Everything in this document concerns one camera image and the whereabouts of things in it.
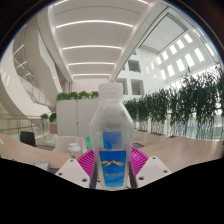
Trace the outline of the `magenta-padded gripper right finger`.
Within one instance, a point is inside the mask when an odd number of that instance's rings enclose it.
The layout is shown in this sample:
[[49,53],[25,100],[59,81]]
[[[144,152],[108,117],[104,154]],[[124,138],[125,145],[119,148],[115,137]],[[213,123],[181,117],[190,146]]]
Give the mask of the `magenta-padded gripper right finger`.
[[129,171],[131,189],[146,186],[169,174],[171,171],[157,156],[147,156],[139,149],[132,149]]

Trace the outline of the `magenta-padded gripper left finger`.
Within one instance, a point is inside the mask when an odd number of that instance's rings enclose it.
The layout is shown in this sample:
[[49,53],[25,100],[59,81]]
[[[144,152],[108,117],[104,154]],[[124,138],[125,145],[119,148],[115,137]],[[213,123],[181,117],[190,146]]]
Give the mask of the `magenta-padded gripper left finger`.
[[94,152],[89,150],[77,159],[68,159],[56,175],[83,188],[95,189],[97,171],[94,164]]

